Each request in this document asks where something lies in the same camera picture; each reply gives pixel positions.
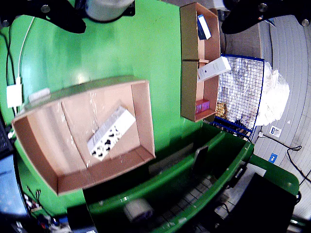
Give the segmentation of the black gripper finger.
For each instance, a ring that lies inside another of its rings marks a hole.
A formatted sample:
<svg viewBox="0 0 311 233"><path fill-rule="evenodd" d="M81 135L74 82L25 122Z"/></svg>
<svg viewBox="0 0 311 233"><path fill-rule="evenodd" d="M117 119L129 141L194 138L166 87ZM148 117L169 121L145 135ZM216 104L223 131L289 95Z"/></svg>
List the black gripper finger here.
<svg viewBox="0 0 311 233"><path fill-rule="evenodd" d="M67 0L2 0L0 25L8 27L22 15L51 22L71 33L84 33L86 24Z"/></svg>
<svg viewBox="0 0 311 233"><path fill-rule="evenodd" d="M307 27L311 23L309 0L224 0L230 11L222 23L225 34L240 33L259 22L281 16L295 16L298 23Z"/></svg>

